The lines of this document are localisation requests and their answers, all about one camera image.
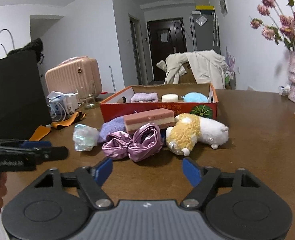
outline stuffed alpaca toy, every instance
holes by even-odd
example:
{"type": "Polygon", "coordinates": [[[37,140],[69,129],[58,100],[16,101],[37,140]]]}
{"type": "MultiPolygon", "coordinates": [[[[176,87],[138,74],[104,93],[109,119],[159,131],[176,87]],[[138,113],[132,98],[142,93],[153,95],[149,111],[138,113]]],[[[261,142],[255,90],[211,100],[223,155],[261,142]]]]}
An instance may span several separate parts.
{"type": "Polygon", "coordinates": [[[166,143],[176,155],[189,156],[197,142],[217,149],[228,141],[229,128],[212,119],[194,114],[175,117],[176,125],[166,130],[166,143]]]}

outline purple towel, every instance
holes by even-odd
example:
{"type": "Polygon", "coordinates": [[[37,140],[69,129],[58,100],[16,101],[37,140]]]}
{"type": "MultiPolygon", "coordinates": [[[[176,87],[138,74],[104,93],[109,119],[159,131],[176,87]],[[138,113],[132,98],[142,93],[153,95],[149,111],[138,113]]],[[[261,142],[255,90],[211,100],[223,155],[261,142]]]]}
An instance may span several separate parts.
{"type": "Polygon", "coordinates": [[[110,122],[106,122],[103,124],[102,129],[100,131],[100,135],[98,137],[98,143],[106,142],[106,137],[110,133],[125,131],[125,123],[123,116],[116,117],[110,122]]]}
{"type": "Polygon", "coordinates": [[[157,97],[157,93],[151,93],[151,94],[136,93],[131,98],[131,103],[135,103],[135,102],[153,102],[153,103],[157,103],[158,101],[159,101],[159,99],[157,97]]]}

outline cardboard box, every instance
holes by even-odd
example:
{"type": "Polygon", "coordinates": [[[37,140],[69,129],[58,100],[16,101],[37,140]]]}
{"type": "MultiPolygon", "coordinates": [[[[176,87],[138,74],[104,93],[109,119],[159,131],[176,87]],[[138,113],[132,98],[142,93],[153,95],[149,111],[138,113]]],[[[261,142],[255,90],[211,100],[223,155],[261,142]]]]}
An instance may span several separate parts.
{"type": "Polygon", "coordinates": [[[173,110],[175,116],[183,113],[198,114],[216,120],[218,99],[212,84],[168,84],[158,86],[129,86],[120,92],[108,97],[100,103],[104,122],[127,115],[158,108],[173,110]],[[158,94],[158,103],[131,103],[135,93],[158,94]],[[202,93],[209,98],[210,103],[162,103],[162,96],[166,94],[177,94],[179,98],[190,92],[202,93]]]}

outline pink suitcase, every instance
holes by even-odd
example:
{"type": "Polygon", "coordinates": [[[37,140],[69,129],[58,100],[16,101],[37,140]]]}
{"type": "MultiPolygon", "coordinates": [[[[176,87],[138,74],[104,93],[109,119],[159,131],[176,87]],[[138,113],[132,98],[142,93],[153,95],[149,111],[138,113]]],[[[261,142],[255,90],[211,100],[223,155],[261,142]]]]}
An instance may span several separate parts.
{"type": "Polygon", "coordinates": [[[70,58],[45,73],[49,93],[76,93],[78,87],[85,87],[90,80],[94,81],[93,92],[97,97],[102,92],[100,72],[96,59],[88,57],[70,58]]]}

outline metal screw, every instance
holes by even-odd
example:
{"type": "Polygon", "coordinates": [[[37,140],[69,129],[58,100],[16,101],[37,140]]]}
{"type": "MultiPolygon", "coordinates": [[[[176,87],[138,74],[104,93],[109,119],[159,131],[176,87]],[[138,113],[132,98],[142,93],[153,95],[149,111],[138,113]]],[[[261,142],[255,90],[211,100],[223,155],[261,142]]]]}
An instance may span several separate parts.
{"type": "Polygon", "coordinates": [[[101,207],[101,208],[109,207],[111,204],[112,204],[112,201],[110,201],[109,199],[106,199],[106,198],[99,199],[95,202],[95,205],[97,205],[98,207],[101,207]]]}
{"type": "Polygon", "coordinates": [[[183,205],[186,207],[196,207],[199,202],[196,199],[186,199],[183,201],[183,205]]]}

